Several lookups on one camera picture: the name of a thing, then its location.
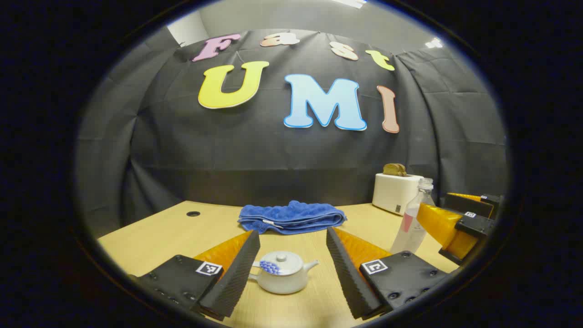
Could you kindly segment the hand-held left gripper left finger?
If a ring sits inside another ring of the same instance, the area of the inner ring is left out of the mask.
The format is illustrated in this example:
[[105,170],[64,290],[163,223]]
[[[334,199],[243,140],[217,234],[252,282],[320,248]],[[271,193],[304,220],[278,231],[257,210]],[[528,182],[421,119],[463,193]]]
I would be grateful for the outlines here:
[[250,230],[194,257],[174,255],[130,278],[178,312],[222,321],[240,300],[259,249],[260,235]]

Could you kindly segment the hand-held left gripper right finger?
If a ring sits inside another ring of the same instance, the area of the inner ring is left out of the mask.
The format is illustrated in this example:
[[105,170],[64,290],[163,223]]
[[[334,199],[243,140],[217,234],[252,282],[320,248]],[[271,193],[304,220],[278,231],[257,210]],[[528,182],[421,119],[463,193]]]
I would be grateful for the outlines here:
[[425,295],[448,274],[410,251],[389,253],[336,227],[326,245],[355,319],[370,319]]

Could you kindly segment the clear plastic water bottle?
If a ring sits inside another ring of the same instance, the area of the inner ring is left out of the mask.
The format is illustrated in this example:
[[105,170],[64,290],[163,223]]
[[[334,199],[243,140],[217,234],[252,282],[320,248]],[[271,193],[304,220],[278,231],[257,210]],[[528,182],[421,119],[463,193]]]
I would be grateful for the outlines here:
[[414,253],[420,247],[426,231],[417,220],[417,214],[421,204],[435,205],[432,197],[433,179],[423,177],[417,185],[417,194],[407,203],[403,214],[402,222],[396,238],[392,243],[390,253],[409,251]]

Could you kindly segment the white ceramic teacup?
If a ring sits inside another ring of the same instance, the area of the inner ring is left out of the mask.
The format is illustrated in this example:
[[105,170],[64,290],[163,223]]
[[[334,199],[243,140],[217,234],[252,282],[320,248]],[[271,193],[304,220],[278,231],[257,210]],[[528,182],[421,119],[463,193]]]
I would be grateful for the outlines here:
[[296,293],[306,288],[308,285],[308,272],[315,266],[318,266],[318,264],[319,261],[315,260],[311,263],[304,264],[303,268],[293,275],[277,276],[262,270],[259,262],[256,261],[252,266],[260,268],[260,272],[258,274],[249,274],[249,278],[256,281],[261,288],[270,293],[281,295]]

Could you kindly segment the white toaster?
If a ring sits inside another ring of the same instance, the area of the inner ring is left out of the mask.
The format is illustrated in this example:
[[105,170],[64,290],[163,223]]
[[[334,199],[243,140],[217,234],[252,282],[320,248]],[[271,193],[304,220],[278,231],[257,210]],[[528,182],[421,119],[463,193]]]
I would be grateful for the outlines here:
[[402,216],[406,207],[417,195],[417,187],[422,176],[390,176],[376,174],[373,185],[372,204]]

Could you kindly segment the blue folded towel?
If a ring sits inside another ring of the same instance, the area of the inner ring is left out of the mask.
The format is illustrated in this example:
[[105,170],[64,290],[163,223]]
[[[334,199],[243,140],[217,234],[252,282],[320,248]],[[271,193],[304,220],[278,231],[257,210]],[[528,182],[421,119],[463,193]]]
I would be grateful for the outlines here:
[[255,230],[259,234],[272,230],[281,235],[297,235],[338,227],[346,220],[343,210],[331,204],[292,200],[286,206],[246,205],[241,209],[237,222],[246,231]]

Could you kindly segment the black backdrop cloth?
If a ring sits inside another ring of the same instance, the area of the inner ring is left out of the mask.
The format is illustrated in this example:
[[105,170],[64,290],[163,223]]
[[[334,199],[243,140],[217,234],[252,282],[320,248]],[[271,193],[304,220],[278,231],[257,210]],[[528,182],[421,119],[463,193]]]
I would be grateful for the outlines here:
[[[432,197],[503,195],[506,132],[498,104],[469,62],[447,48],[387,56],[316,31],[293,45],[261,46],[274,30],[242,31],[215,57],[205,42],[179,46],[159,32],[127,52],[87,104],[75,178],[84,223],[104,236],[185,200],[242,207],[370,203],[387,163],[432,178]],[[340,129],[340,104],[313,125],[286,127],[301,73],[327,91],[358,83],[363,131]]]

